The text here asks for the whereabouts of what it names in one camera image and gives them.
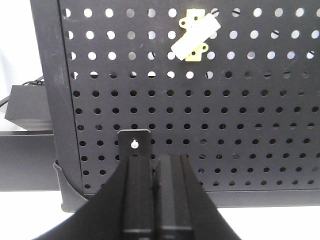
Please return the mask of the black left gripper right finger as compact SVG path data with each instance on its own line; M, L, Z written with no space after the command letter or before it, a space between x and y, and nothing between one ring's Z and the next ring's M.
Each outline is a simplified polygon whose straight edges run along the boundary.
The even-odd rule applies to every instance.
M159 157L155 173L155 239L239 239L204 191L186 155Z

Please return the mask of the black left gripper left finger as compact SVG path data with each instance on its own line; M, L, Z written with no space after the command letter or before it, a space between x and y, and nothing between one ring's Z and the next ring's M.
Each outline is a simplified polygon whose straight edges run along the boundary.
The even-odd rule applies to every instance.
M152 240L154 208L148 157L122 161L99 192L39 240Z

